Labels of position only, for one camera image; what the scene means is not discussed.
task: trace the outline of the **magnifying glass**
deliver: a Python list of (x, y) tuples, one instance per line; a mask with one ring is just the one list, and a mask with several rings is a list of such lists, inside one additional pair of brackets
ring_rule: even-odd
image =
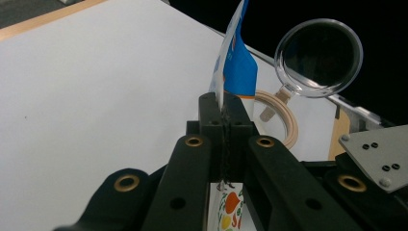
[(292, 147), (297, 139), (297, 123), (286, 106), (295, 95), (322, 98), (345, 89), (357, 77), (363, 63), (363, 46), (356, 33), (341, 21), (317, 18), (293, 27), (275, 51), (276, 74), (281, 89), (270, 94), (257, 90), (255, 100), (264, 109), (255, 109), (259, 128), (268, 128), (275, 114), (284, 123), (283, 143)]

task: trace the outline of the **metal plate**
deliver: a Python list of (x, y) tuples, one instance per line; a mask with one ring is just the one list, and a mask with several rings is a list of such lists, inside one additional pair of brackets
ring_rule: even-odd
[(408, 125), (343, 135), (339, 142), (384, 191), (408, 185)]

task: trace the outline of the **black background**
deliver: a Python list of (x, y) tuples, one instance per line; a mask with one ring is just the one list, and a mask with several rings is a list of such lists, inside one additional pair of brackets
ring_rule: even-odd
[[(225, 33), (240, 0), (170, 0), (170, 5)], [(337, 19), (359, 36), (364, 60), (357, 78), (340, 96), (387, 120), (408, 124), (408, 11), (402, 3), (249, 0), (242, 23), (244, 42), (271, 57), (295, 25), (313, 18)]]

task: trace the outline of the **black bolt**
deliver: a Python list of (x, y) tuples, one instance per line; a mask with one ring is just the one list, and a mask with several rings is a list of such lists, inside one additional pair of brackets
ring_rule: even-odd
[(382, 169), (385, 171), (389, 171), (391, 168), (389, 166), (383, 166)]
[(392, 164), (391, 167), (395, 170), (399, 169), (399, 164)]

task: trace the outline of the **white surface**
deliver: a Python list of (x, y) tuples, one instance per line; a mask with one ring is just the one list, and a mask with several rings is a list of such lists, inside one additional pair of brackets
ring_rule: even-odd
[[(74, 223), (106, 177), (165, 165), (197, 119), (222, 37), (159, 0), (110, 0), (0, 42), (0, 230)], [(256, 59), (258, 86), (276, 91)], [(299, 159), (328, 155), (335, 106), (295, 97)]]

